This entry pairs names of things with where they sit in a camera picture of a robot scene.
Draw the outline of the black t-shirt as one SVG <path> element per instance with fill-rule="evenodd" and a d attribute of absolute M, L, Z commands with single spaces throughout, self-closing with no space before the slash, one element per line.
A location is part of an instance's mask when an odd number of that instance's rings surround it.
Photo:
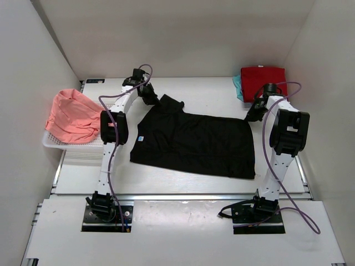
<path fill-rule="evenodd" d="M 185 113 L 163 95 L 138 124 L 130 161 L 170 170 L 252 180 L 255 149 L 247 121 Z"/>

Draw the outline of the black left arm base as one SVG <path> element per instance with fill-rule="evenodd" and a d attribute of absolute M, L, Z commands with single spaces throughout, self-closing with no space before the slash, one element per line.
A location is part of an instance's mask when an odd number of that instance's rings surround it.
<path fill-rule="evenodd" d="M 86 198 L 87 204 L 82 221 L 82 232 L 102 232 L 102 233 L 130 233 L 132 230 L 134 206 L 115 204 L 111 201 L 111 206 L 91 205 L 91 199 Z"/>

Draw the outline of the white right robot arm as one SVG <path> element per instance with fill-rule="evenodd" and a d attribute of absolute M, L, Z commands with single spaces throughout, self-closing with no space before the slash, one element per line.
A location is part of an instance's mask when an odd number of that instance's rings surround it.
<path fill-rule="evenodd" d="M 306 146 L 310 115 L 294 108 L 280 86 L 280 83 L 263 85 L 245 117 L 248 122 L 266 122 L 270 115 L 275 118 L 270 136 L 262 138 L 262 144 L 272 150 L 271 156 L 265 156 L 268 166 L 265 178 L 252 199 L 226 206 L 218 213 L 220 218 L 233 219 L 242 226 L 256 226 L 281 212 L 278 200 L 285 175 Z"/>

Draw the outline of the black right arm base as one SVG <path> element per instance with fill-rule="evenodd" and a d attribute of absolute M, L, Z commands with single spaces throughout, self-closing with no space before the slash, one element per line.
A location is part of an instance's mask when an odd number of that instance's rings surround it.
<path fill-rule="evenodd" d="M 223 207 L 218 216 L 232 220 L 234 235 L 286 233 L 278 200 L 255 195 Z"/>

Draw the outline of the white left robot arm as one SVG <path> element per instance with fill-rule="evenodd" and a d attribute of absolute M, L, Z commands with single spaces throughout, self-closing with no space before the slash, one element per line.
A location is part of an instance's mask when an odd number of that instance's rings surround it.
<path fill-rule="evenodd" d="M 123 221 L 123 211 L 113 189 L 111 176 L 115 157 L 129 137 L 127 113 L 132 103 L 142 98 L 144 103 L 154 105 L 159 102 L 150 79 L 153 68 L 142 64 L 133 69 L 126 78 L 118 95 L 101 95 L 98 97 L 104 110 L 100 114 L 100 138 L 103 142 L 103 159 L 98 179 L 98 189 L 86 198 L 91 212 L 103 222 L 111 222 L 117 216 Z"/>

